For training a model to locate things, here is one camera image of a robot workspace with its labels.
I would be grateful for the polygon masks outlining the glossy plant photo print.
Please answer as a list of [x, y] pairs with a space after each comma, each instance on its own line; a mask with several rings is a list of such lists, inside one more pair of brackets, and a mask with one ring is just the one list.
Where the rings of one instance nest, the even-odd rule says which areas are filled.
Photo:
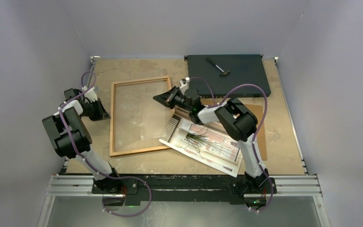
[[188, 113], [176, 109], [159, 141], [168, 147], [227, 175], [236, 177], [242, 153], [218, 122], [196, 125]]

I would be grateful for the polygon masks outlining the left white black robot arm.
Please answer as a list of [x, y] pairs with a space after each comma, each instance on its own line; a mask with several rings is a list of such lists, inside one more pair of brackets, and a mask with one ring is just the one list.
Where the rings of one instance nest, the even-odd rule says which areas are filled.
[[94, 186], [106, 193], [117, 193], [123, 184], [118, 172], [91, 149], [92, 138], [81, 118], [91, 121], [110, 119], [101, 100], [86, 87], [64, 91], [65, 101], [58, 111], [42, 120], [54, 151], [60, 157], [75, 159], [94, 177]]

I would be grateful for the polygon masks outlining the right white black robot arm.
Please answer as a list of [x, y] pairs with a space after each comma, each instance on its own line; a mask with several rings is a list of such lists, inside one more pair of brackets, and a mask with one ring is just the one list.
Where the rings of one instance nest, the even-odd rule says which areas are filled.
[[258, 120], [238, 98], [209, 106], [202, 104], [196, 90], [188, 88], [182, 91], [179, 87], [173, 87], [165, 93], [153, 96], [153, 99], [169, 109], [178, 107], [187, 111], [194, 124], [219, 122], [242, 152], [246, 185], [251, 192], [259, 192], [264, 188], [265, 182], [271, 181], [257, 143], [257, 134], [265, 119]]

